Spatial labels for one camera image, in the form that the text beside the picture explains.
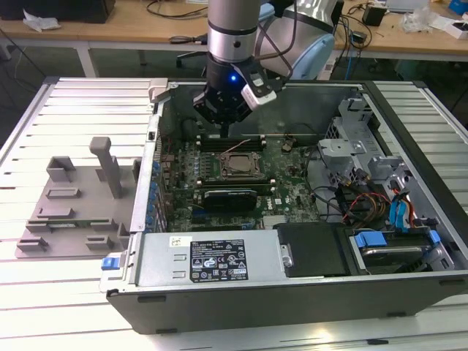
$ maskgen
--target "warning label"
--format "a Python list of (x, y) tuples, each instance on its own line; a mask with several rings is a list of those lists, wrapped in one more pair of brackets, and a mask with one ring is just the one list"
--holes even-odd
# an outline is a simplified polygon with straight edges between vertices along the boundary
[(247, 280), (244, 240), (192, 241), (190, 280), (194, 283)]

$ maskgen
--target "blue clip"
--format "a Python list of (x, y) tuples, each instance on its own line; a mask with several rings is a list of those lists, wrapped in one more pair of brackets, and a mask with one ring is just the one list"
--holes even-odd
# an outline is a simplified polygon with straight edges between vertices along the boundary
[(118, 257), (105, 257), (102, 259), (101, 269), (103, 271), (115, 271), (120, 269), (120, 258)]
[(387, 246), (387, 241), (382, 232), (360, 232), (355, 235), (356, 244), (361, 247)]
[(429, 237), (431, 238), (432, 243), (434, 245), (438, 244), (440, 242), (439, 234), (435, 230), (430, 230), (429, 231)]

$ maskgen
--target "metal bracket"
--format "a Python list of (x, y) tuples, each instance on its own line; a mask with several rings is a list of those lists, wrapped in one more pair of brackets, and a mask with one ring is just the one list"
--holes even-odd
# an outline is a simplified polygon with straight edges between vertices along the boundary
[(367, 164), (371, 173), (371, 178), (375, 181), (386, 180), (391, 177), (400, 166), (404, 166), (403, 159), (400, 156), (373, 157)]

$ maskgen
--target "robotic arm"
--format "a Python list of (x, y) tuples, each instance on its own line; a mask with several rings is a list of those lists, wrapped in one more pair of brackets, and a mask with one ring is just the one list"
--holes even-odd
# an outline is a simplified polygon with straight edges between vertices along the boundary
[(229, 125), (275, 100), (282, 90), (284, 81), (269, 80), (263, 67), (294, 77), (290, 68), (311, 72), (314, 67), (302, 66), (312, 62), (318, 73), (328, 60), (334, 44), (331, 13), (336, 0), (295, 1), (281, 18), (273, 13), (267, 16), (264, 31), (258, 33), (261, 0), (209, 1), (207, 83), (194, 99), (194, 108), (219, 125), (221, 137), (227, 137)]

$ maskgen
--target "workbench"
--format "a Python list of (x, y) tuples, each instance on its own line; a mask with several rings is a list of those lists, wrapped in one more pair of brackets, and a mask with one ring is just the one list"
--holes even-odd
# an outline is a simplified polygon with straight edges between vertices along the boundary
[[(48, 179), (45, 168), (52, 156), (97, 166), (88, 149), (97, 135), (110, 137), (110, 152), (120, 165), (142, 156), (153, 109), (149, 83), (118, 78), (46, 83), (0, 150), (0, 350), (52, 351), (66, 345), (80, 351), (431, 351), (468, 344), (468, 295), (448, 298), (415, 317), (142, 336), (99, 292), (100, 260), (17, 260), (16, 242)], [(427, 89), (411, 82), (376, 84), (468, 210), (466, 131)], [(165, 90), (163, 81), (158, 89)], [(391, 141), (384, 127), (380, 132)], [(372, 345), (376, 341), (368, 344), (369, 339), (390, 344)]]
[[(346, 0), (343, 13), (354, 5), (365, 1)], [(43, 46), (74, 48), (78, 53), (86, 77), (99, 77), (93, 62), (91, 49), (139, 50), (143, 62), (143, 50), (206, 51), (206, 46), (196, 44), (171, 45), (169, 38), (175, 35), (196, 37), (208, 30), (206, 18), (196, 20), (168, 20), (146, 11), (149, 1), (116, 0), (116, 7), (104, 24), (73, 23), (61, 21), (61, 29), (38, 33), (26, 27), (22, 21), (0, 21), (2, 28), (20, 46)], [(200, 4), (185, 4), (182, 0), (164, 3), (161, 11), (178, 14), (197, 10)], [(448, 9), (448, 0), (432, 3), (433, 11), (441, 15), (459, 18)], [(353, 16), (362, 18), (363, 11)], [(399, 26), (401, 15), (387, 14), (380, 27), (372, 28), (373, 40), (361, 57), (373, 59), (407, 59), (428, 61), (468, 61), (468, 41), (457, 40), (443, 31), (434, 29), (431, 33), (405, 34)], [(366, 32), (365, 28), (353, 23), (352, 28)], [(11, 45), (0, 37), (0, 47)], [(341, 53), (344, 46), (342, 28), (336, 35), (332, 59)]]

